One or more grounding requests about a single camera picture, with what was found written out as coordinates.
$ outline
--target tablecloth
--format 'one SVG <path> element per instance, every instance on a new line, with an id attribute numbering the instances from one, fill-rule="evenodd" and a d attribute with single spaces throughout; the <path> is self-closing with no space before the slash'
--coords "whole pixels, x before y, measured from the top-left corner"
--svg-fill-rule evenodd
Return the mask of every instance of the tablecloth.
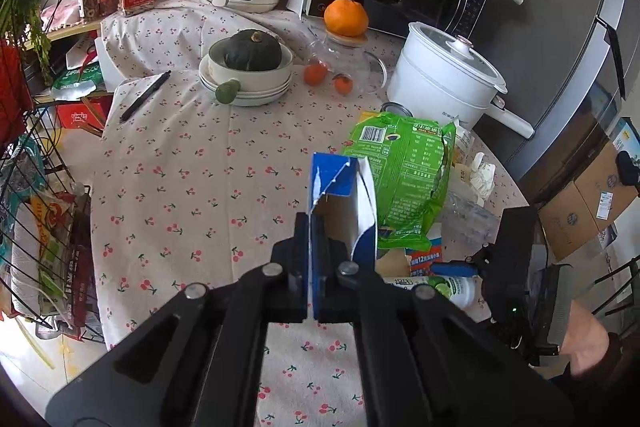
<path id="1" fill-rule="evenodd" d="M 299 42 L 294 50 L 304 50 L 297 39 L 306 28 L 292 14 L 251 17 L 281 28 L 285 41 Z M 380 108 L 373 95 L 344 98 L 329 84 L 309 88 L 301 66 L 277 102 L 218 105 L 194 69 L 211 42 L 244 27 L 257 26 L 227 10 L 184 4 L 103 27 L 111 58 L 129 76 L 174 69 L 126 124 L 119 124 L 121 113 L 155 77 L 120 86 L 102 138 L 92 245 L 110 347 L 188 283 L 225 285 L 266 263 L 273 244 L 292 235 L 295 213 L 306 210 L 310 155 L 340 152 L 359 113 Z M 393 63 L 399 47 L 392 39 L 373 35 L 370 49 Z M 487 208 L 500 215 L 526 204 L 479 139 L 474 149 L 497 165 Z M 444 246 L 446 257 L 466 254 Z M 478 299 L 470 314 L 487 313 Z M 349 325 L 270 325 L 256 425 L 365 425 L 363 404 Z"/>

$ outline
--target glass teapot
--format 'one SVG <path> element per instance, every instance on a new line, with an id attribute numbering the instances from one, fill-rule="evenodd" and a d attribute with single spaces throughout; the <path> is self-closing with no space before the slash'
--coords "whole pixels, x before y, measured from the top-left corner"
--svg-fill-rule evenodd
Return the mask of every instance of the glass teapot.
<path id="1" fill-rule="evenodd" d="M 387 71 L 384 62 L 366 51 L 366 36 L 343 37 L 326 33 L 323 40 L 317 39 L 309 46 L 306 60 L 305 82 L 319 84 L 329 73 L 337 92 L 347 95 L 372 94 L 386 86 Z M 372 73 L 371 62 L 378 65 L 382 74 Z"/>

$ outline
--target kabocha squash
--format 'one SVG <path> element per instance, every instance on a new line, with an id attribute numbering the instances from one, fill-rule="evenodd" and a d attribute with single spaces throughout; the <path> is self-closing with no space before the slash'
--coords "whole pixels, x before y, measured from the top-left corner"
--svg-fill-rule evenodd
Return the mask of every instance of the kabocha squash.
<path id="1" fill-rule="evenodd" d="M 260 30 L 243 30 L 229 39 L 225 64 L 236 71 L 271 71 L 282 61 L 280 43 Z"/>
<path id="2" fill-rule="evenodd" d="M 354 0 L 335 0 L 324 10 L 326 28 L 343 37 L 359 37 L 369 27 L 369 16 Z"/>

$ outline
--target refrigerator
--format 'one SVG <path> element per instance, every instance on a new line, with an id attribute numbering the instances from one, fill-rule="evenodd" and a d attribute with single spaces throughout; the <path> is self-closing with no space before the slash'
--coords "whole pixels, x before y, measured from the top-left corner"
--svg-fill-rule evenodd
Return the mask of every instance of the refrigerator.
<path id="1" fill-rule="evenodd" d="M 536 132 L 526 140 L 486 116 L 475 131 L 529 203 L 548 201 L 606 141 L 622 77 L 627 94 L 634 87 L 640 0 L 487 0 L 471 39 Z"/>

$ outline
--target person's hand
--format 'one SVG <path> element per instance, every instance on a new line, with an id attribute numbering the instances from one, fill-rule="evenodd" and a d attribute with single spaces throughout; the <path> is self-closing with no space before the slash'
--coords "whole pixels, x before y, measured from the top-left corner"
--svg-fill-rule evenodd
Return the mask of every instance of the person's hand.
<path id="1" fill-rule="evenodd" d="M 560 349 L 561 355 L 571 357 L 571 375 L 579 377 L 594 367 L 609 349 L 609 334 L 590 311 L 578 302 L 571 302 L 569 327 Z"/>

